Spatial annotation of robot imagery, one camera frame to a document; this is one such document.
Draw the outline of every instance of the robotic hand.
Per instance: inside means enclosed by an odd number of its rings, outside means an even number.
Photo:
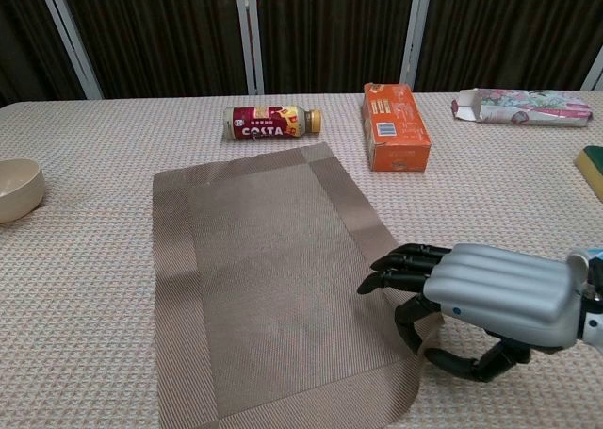
[[[422,339],[414,322],[441,311],[482,327],[500,341],[480,360],[426,349],[437,367],[489,382],[530,349],[553,354],[582,339],[603,354],[603,250],[576,251],[565,262],[476,244],[452,250],[406,244],[371,265],[358,288],[416,292],[396,308],[398,331],[416,354]]]

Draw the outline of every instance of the red bottle label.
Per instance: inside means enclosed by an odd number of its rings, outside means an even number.
[[[298,110],[291,106],[234,108],[233,133],[240,140],[298,137]]]

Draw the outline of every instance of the curtain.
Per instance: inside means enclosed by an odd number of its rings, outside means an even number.
[[[236,0],[68,0],[107,98],[247,93]]]
[[[84,98],[44,0],[0,0],[0,35],[0,107]]]
[[[412,0],[257,0],[267,93],[398,82]]]
[[[603,0],[431,0],[415,91],[578,90],[602,23]]]

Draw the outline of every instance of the tablecloth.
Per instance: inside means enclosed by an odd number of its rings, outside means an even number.
[[[20,103],[0,110],[0,158],[42,166],[41,207],[0,226],[0,426],[157,427],[151,191],[155,173],[328,142],[402,242],[483,242],[563,259],[603,243],[603,204],[573,165],[603,144],[603,93],[585,128],[452,119],[451,93],[416,94],[432,136],[425,173],[373,173],[361,94]],[[224,107],[322,110],[298,140],[223,141]],[[495,339],[447,318],[440,342]],[[581,342],[535,353],[490,384],[428,365],[395,427],[603,427],[603,357]]]

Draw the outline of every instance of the bottle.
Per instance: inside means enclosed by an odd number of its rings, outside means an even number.
[[[224,110],[224,137],[233,140],[295,138],[320,132],[320,111],[296,106],[229,107]]]

